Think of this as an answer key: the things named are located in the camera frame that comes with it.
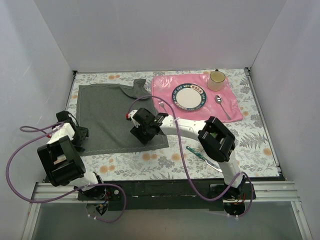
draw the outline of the gray floor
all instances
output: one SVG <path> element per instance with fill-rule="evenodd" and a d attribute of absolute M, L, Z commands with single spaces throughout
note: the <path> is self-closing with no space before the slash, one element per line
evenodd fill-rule
<path fill-rule="evenodd" d="M 205 209 L 127 210 L 113 224 L 93 220 L 82 203 L 42 204 L 33 240 L 300 240 L 290 202 L 254 202 L 239 220 Z M 118 212 L 107 212 L 108 218 Z"/>

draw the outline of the dark gray towel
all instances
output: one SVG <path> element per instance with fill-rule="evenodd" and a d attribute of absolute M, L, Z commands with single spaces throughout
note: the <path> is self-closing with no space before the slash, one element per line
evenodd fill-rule
<path fill-rule="evenodd" d="M 89 129 L 83 156 L 142 152 L 169 146 L 166 136 L 157 135 L 144 146 L 130 133 L 134 125 L 126 120 L 126 113 L 135 99 L 150 95 L 144 88 L 145 83 L 145 79 L 136 79 L 133 87 L 108 83 L 79 86 L 76 118 L 80 126 Z M 151 98 L 138 101 L 132 110 L 139 108 L 156 113 Z"/>

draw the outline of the plate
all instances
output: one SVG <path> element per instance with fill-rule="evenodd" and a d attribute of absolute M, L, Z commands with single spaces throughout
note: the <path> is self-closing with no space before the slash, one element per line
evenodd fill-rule
<path fill-rule="evenodd" d="M 200 86 L 184 83 L 173 90 L 172 100 L 177 107 L 183 110 L 195 111 L 205 105 L 207 95 Z"/>

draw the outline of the pink placemat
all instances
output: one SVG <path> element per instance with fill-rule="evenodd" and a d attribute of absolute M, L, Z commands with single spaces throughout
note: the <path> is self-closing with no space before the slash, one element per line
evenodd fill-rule
<path fill-rule="evenodd" d="M 224 81 L 224 86 L 220 91 L 211 91 L 207 82 L 209 80 L 208 74 L 182 74 L 182 75 L 168 75 L 155 76 L 151 82 L 152 95 L 158 96 L 166 100 L 173 107 L 174 112 L 178 118 L 189 120 L 208 120 L 210 116 L 217 117 L 223 123 L 230 123 L 240 121 L 243 116 L 238 107 L 236 96 L 230 89 L 228 78 Z M 172 100 L 173 90 L 180 84 L 192 83 L 200 86 L 206 93 L 207 99 L 202 108 L 196 111 L 186 111 L 177 107 Z M 230 116 L 228 120 L 226 114 L 221 106 L 216 103 L 215 96 L 219 95 L 222 98 L 222 105 L 225 111 Z M 158 112 L 163 113 L 164 109 L 160 107 L 158 99 L 154 98 L 153 103 Z M 172 114 L 171 110 L 166 104 L 164 107 L 168 114 Z"/>

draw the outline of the mug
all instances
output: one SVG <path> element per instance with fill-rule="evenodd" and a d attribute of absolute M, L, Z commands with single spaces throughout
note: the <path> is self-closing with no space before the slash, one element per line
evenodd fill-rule
<path fill-rule="evenodd" d="M 208 88 L 212 91 L 219 91 L 225 84 L 226 75 L 218 69 L 210 73 Z"/>

